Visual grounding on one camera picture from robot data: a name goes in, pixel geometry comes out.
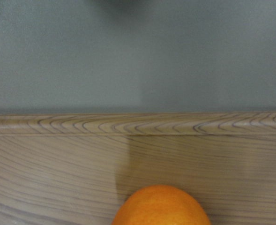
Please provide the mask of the orange fruit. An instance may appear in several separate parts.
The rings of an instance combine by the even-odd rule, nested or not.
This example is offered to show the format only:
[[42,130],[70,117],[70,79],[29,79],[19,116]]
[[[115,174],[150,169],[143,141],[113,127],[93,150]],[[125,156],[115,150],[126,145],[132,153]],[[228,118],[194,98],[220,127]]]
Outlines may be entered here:
[[210,225],[202,206],[187,192],[168,185],[144,187],[116,213],[113,225]]

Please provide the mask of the wooden serving board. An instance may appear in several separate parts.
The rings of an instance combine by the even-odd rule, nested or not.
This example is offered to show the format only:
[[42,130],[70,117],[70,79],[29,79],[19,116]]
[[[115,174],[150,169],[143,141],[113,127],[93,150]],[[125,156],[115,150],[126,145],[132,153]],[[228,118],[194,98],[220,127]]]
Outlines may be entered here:
[[108,225],[153,184],[276,225],[276,112],[0,115],[0,225]]

